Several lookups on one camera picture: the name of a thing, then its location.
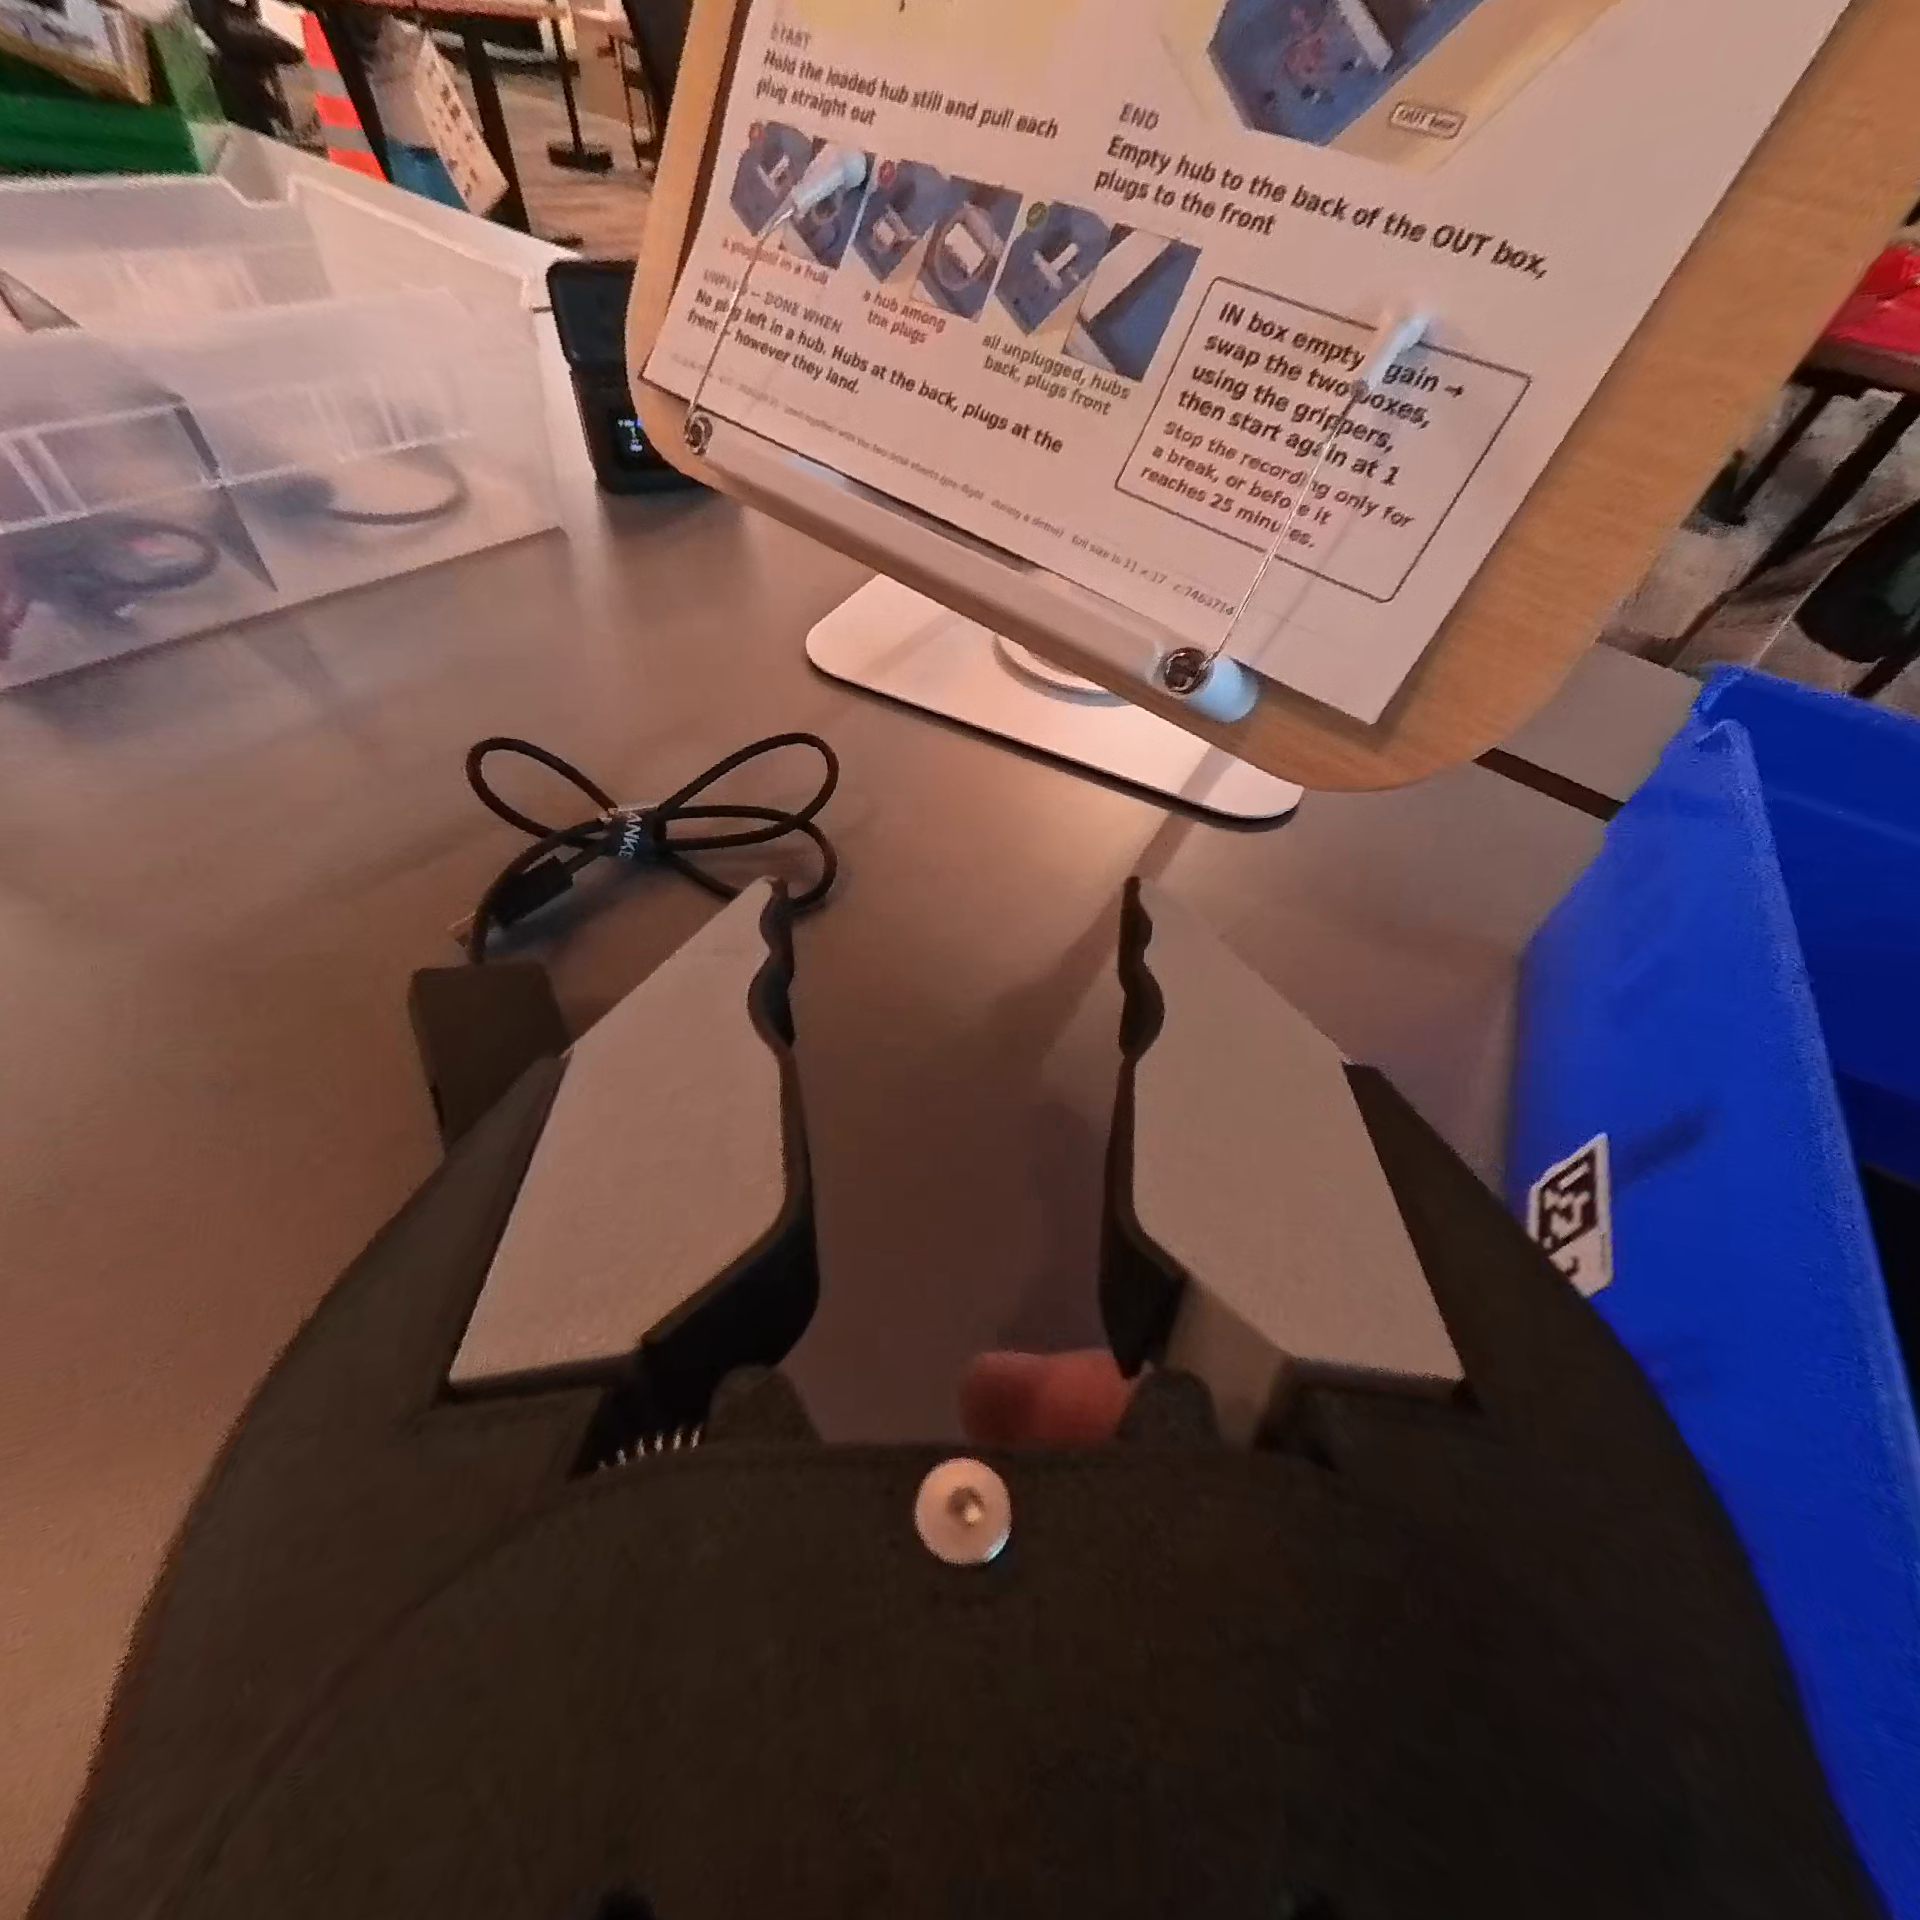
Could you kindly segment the orange traffic cone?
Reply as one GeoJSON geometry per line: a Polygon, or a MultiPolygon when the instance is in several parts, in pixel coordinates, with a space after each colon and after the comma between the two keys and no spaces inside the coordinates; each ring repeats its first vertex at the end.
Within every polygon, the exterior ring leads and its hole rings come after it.
{"type": "Polygon", "coordinates": [[[305,61],[314,88],[314,107],[321,124],[321,141],[327,160],[351,174],[370,180],[387,180],[372,136],[352,103],[347,78],[334,54],[321,13],[303,7],[305,61]]]}

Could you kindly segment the small red bin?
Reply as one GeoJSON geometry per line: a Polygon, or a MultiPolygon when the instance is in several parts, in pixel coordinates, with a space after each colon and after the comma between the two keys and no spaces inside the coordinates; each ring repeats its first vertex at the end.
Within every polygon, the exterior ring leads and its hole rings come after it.
{"type": "Polygon", "coordinates": [[[1896,238],[1834,315],[1826,346],[1907,383],[1918,372],[1918,238],[1896,238]]]}

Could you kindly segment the black screen device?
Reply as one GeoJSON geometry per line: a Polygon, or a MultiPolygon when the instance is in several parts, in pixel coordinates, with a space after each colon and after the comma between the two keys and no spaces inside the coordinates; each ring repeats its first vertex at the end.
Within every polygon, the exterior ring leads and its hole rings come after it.
{"type": "Polygon", "coordinates": [[[634,406],[628,304],[636,267],[628,255],[570,255],[545,275],[593,478],[611,496],[707,492],[666,459],[634,406]]]}

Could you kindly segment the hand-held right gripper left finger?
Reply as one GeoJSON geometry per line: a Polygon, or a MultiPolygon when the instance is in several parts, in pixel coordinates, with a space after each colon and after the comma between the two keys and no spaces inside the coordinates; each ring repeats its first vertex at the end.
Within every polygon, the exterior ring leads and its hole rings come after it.
{"type": "Polygon", "coordinates": [[[819,1304],[784,887],[750,882],[576,1040],[452,1390],[716,1390],[819,1304]]]}

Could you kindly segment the instruction sheet on wooden stand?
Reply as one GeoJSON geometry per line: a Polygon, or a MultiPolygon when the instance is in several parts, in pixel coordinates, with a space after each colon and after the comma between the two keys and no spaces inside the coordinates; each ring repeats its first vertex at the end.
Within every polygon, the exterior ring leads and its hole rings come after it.
{"type": "Polygon", "coordinates": [[[1812,348],[1817,298],[1865,264],[1913,144],[1891,116],[1916,5],[1840,13],[1704,235],[1571,424],[1379,723],[1240,660],[1174,693],[1166,634],[993,541],[817,463],[641,371],[716,197],[723,85],[745,5],[694,5],[628,301],[631,404],[674,474],[874,567],[808,634],[808,660],[935,718],[1212,811],[1280,819],[1308,794],[1379,794],[1490,759],[1577,683],[1604,620],[1658,559],[1692,488],[1812,348]]]}

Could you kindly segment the clear plastic box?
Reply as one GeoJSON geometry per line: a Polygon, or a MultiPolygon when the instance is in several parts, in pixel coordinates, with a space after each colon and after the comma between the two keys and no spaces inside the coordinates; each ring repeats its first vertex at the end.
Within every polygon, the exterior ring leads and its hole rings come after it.
{"type": "Polygon", "coordinates": [[[130,511],[224,554],[116,628],[35,608],[3,634],[4,693],[559,531],[561,259],[257,135],[212,176],[4,180],[3,540],[130,511]],[[288,478],[404,448],[465,470],[465,514],[363,532],[280,511],[288,478]]]}

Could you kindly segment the green crate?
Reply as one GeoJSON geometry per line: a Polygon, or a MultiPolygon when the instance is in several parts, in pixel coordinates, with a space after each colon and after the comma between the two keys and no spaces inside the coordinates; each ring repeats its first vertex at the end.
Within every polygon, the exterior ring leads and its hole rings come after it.
{"type": "Polygon", "coordinates": [[[7,176],[204,176],[230,135],[187,5],[3,5],[7,176]]]}

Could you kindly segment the person's right hand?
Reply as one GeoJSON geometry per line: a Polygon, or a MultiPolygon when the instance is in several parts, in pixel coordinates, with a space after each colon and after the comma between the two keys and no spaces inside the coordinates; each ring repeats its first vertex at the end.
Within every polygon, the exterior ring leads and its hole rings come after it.
{"type": "Polygon", "coordinates": [[[1134,1397],[1106,1351],[991,1351],[972,1358],[955,1404],[976,1450],[1098,1450],[1134,1397]]]}

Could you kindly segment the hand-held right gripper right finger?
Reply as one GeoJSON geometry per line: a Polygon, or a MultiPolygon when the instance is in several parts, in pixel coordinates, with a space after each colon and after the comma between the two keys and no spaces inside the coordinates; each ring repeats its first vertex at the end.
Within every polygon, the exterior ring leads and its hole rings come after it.
{"type": "Polygon", "coordinates": [[[1449,1402],[1463,1370],[1355,1074],[1158,882],[1120,903],[1099,1311],[1127,1375],[1202,1382],[1218,1428],[1315,1387],[1449,1402]]]}

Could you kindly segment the printed instruction sheet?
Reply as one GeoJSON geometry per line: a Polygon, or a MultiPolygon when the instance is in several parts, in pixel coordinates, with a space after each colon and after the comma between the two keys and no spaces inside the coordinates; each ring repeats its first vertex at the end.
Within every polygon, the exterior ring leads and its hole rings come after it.
{"type": "Polygon", "coordinates": [[[748,5],[648,376],[1375,725],[1546,461],[1626,5],[748,5]]]}

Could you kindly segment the blue plastic bin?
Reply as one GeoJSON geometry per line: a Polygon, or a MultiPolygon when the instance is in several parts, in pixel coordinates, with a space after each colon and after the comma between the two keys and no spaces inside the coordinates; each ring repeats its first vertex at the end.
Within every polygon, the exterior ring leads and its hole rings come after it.
{"type": "Polygon", "coordinates": [[[1918,733],[1716,669],[1521,966],[1506,1195],[1712,1478],[1918,1894],[1918,733]]]}

